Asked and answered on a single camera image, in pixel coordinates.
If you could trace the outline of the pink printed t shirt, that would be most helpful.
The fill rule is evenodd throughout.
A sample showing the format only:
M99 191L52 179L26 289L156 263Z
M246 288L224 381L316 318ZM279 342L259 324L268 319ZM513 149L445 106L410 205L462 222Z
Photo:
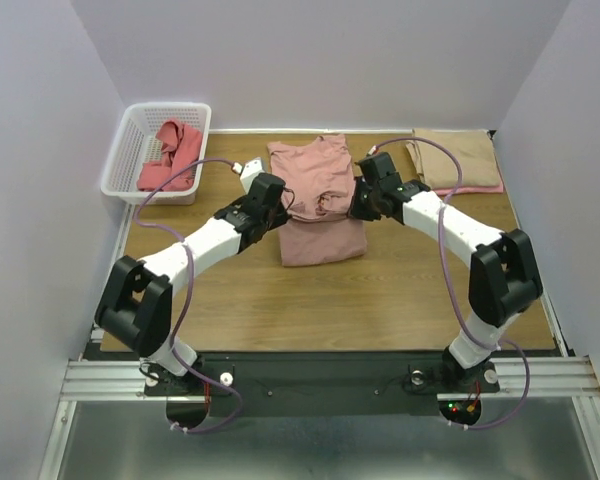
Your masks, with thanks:
M285 267L348 260L367 251L363 222L348 212L355 180L343 134L321 135L311 143L267 145L272 173L289 189L283 203L290 219L278 229Z

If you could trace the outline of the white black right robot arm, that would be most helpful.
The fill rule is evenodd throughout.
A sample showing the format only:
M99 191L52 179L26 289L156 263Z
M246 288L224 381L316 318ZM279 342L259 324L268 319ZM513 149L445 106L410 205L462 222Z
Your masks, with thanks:
M419 181L369 184L355 179L350 214L375 221L392 218L438 242L445 284L460 331L443 353L440 378L462 390L476 378L509 326L544 292L530 237L485 225L446 204ZM460 311L447 262L451 252L468 268L470 313Z

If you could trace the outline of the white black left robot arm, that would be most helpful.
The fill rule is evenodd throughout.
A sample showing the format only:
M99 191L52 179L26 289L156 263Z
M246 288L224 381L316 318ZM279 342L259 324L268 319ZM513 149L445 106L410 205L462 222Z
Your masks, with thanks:
M173 297L186 289L189 305L198 275L286 223L284 192L281 178L260 172L244 196L217 211L194 233L177 235L174 244L140 260L130 256L116 260L95 323L139 357L168 371L168 382L179 393L195 392L203 371L195 364L195 350L177 336Z

